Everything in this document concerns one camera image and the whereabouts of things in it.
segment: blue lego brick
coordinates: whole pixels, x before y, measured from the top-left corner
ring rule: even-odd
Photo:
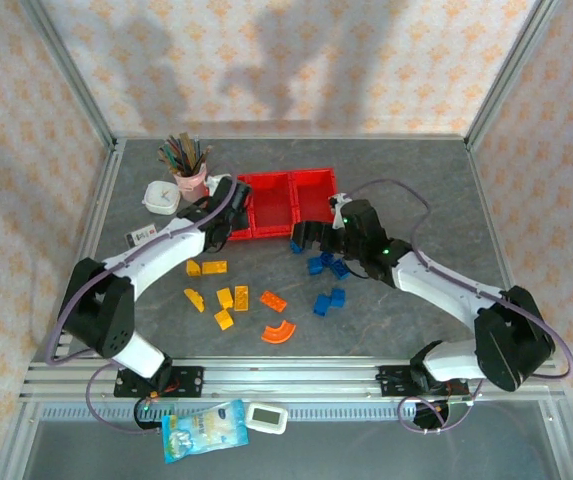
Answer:
[[[290,241],[290,249],[293,251],[293,253],[302,253],[304,251],[303,248],[297,246],[297,244],[292,240]]]
[[[322,253],[319,258],[322,259],[322,265],[324,265],[325,267],[330,267],[331,263],[333,263],[333,261],[335,260],[333,254],[327,252]]]
[[[313,257],[308,259],[308,273],[311,275],[319,275],[324,270],[322,265],[322,260],[319,257]]]
[[[339,280],[344,280],[346,277],[350,275],[350,272],[346,268],[344,261],[341,259],[335,260],[333,263],[331,263],[330,269]]]
[[[330,308],[330,297],[328,295],[317,295],[317,301],[313,307],[313,313],[320,317],[325,317]]]
[[[341,288],[333,288],[330,292],[330,306],[335,308],[342,308],[346,302],[346,292]]]

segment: small label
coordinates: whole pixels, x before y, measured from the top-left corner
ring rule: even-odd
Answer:
[[[157,235],[157,229],[154,224],[146,225],[139,230],[133,230],[125,235],[126,242],[130,248],[146,243],[148,240]]]

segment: snack bag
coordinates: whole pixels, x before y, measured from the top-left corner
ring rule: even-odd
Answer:
[[[173,463],[186,455],[248,444],[241,400],[223,403],[189,417],[166,415],[162,419],[164,459]]]

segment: patterned wallpaper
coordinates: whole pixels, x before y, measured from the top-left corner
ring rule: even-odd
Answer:
[[[535,0],[45,0],[118,135],[464,134]]]
[[[0,446],[104,155],[19,2],[0,0]]]
[[[514,277],[573,349],[573,0],[555,12],[477,162]],[[573,403],[573,378],[566,386]]]

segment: red storage bin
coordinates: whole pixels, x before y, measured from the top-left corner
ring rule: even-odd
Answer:
[[[239,175],[253,193],[248,203],[250,227],[231,239],[288,237],[304,220],[332,222],[328,198],[337,193],[332,168]]]

